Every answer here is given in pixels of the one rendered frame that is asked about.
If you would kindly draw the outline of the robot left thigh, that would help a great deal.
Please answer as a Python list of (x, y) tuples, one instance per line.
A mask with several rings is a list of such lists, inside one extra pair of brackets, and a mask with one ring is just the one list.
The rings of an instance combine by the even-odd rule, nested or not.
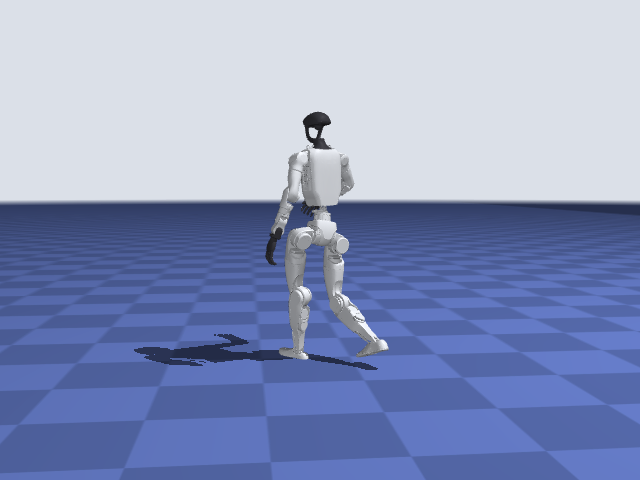
[(311, 291), (303, 287), (303, 277), (306, 264), (306, 251), (314, 238), (314, 230), (311, 227), (292, 229), (287, 237), (285, 251), (285, 273), (289, 293), (298, 290), (303, 295), (303, 306), (311, 299)]

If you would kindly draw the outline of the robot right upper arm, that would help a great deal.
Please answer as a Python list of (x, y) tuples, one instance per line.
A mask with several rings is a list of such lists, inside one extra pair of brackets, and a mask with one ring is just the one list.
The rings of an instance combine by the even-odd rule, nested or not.
[(354, 180), (349, 166), (349, 157), (339, 152), (341, 157), (341, 191), (349, 192), (354, 186)]

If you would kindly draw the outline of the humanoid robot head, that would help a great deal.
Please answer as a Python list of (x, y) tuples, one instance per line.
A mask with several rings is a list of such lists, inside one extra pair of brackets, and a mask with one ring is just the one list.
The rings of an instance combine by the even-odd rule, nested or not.
[[(305, 126), (306, 137), (309, 142), (313, 143), (315, 149), (332, 149), (325, 143), (324, 138), (321, 138), (323, 127), (331, 124), (330, 118), (322, 112), (314, 112), (309, 114), (303, 120)], [(309, 135), (309, 128), (315, 128), (318, 130), (316, 138), (311, 138)]]

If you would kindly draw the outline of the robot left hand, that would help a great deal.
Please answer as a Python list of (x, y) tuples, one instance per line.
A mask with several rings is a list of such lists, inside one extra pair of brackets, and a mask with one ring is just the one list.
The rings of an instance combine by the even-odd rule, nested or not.
[(271, 238), (267, 244), (267, 247), (266, 247), (267, 251), (265, 256), (267, 261), (271, 265), (277, 265), (277, 263), (275, 263), (273, 260), (273, 252), (275, 250), (277, 240), (281, 239), (282, 232), (283, 232), (282, 228), (277, 228), (275, 231), (275, 234), (272, 234), (272, 232), (270, 233)]

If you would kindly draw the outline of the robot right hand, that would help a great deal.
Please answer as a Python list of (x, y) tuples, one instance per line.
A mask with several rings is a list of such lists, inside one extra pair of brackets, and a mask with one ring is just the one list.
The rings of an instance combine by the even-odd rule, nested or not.
[[(303, 205), (303, 207), (301, 208), (301, 211), (303, 211), (303, 209), (307, 206), (307, 205), (306, 205), (305, 200), (304, 200), (304, 202), (303, 202), (302, 204), (304, 204), (304, 205)], [(312, 207), (311, 207), (311, 206), (307, 206), (307, 207), (305, 208), (305, 210), (304, 210), (303, 214), (305, 214), (305, 212), (307, 211), (307, 209), (308, 209), (308, 208), (310, 208), (310, 209), (309, 209), (309, 210), (308, 210), (308, 212), (307, 212), (307, 216), (309, 215), (310, 211), (311, 211), (313, 208), (314, 208), (314, 210), (315, 210), (315, 209), (318, 209), (318, 208), (320, 208), (320, 207), (319, 207), (319, 206), (312, 206)], [(311, 213), (311, 217), (313, 216), (313, 214), (314, 214), (314, 213)]]

